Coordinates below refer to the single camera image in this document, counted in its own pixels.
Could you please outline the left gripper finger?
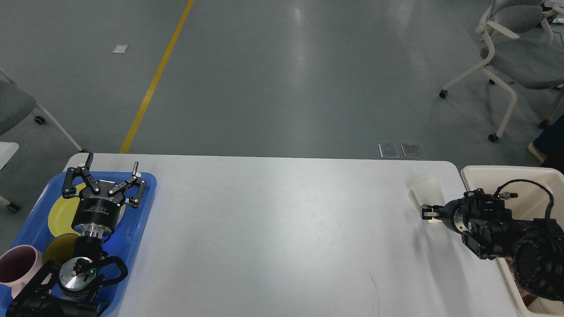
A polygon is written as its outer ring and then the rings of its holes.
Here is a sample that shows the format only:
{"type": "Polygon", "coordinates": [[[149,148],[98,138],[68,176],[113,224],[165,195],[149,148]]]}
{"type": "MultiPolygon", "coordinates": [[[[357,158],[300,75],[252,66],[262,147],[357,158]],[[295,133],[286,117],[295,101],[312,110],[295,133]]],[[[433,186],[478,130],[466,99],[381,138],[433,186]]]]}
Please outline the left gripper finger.
{"type": "Polygon", "coordinates": [[[138,175],[138,165],[139,162],[135,161],[131,176],[108,190],[108,197],[115,197],[118,194],[122,194],[123,198],[120,198],[118,201],[135,209],[139,208],[147,186],[147,181],[138,175]],[[137,187],[137,192],[131,196],[127,196],[126,192],[133,187],[137,187]]]}
{"type": "Polygon", "coordinates": [[[93,191],[93,193],[100,193],[100,187],[97,181],[90,174],[90,167],[93,162],[93,153],[89,153],[84,166],[77,166],[76,168],[68,168],[65,174],[63,187],[62,187],[62,197],[69,199],[71,197],[78,197],[77,189],[73,182],[77,177],[83,179],[83,182],[93,191]]]}

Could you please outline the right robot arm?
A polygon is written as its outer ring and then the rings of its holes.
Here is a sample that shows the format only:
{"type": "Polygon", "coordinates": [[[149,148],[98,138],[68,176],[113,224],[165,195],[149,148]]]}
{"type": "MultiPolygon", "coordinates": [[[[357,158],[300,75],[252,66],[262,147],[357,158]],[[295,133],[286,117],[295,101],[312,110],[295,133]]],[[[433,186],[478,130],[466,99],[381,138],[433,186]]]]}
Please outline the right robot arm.
{"type": "Polygon", "coordinates": [[[505,201],[518,197],[506,192],[506,183],[492,194],[482,188],[464,192],[445,205],[421,205],[421,218],[439,219],[459,233],[463,244],[479,259],[510,258],[514,280],[530,295],[564,299],[563,229],[551,217],[554,195],[539,184],[549,198],[542,218],[515,219],[505,201]]]}

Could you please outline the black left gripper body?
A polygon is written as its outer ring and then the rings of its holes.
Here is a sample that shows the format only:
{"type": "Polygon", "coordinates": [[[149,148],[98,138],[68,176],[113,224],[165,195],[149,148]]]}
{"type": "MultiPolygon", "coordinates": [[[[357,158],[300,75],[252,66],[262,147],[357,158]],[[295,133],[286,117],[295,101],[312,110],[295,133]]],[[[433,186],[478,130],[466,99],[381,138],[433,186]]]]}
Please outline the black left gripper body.
{"type": "Polygon", "coordinates": [[[100,188],[98,192],[87,186],[79,191],[71,227],[83,233],[89,225],[98,225],[104,228],[103,236],[111,236],[119,224],[121,211],[125,210],[124,192],[114,190],[113,195],[108,193],[116,186],[115,182],[100,180],[97,185],[100,188]]]}

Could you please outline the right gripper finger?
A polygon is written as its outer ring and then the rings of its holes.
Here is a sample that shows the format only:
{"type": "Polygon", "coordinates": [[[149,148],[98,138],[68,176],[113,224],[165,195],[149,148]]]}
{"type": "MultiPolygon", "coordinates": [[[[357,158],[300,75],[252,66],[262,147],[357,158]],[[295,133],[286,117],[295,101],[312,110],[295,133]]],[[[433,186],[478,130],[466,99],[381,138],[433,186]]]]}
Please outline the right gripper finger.
{"type": "Polygon", "coordinates": [[[442,221],[444,206],[441,205],[421,205],[421,219],[427,221],[442,221]]]}

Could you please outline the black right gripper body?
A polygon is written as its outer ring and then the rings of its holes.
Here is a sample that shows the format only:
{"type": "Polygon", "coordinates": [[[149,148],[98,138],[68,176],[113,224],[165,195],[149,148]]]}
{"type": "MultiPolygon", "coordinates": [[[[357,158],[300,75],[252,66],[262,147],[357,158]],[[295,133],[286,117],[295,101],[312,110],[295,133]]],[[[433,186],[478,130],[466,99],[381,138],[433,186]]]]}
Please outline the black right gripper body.
{"type": "Polygon", "coordinates": [[[453,232],[464,232],[463,199],[446,203],[441,209],[443,224],[453,232]]]}

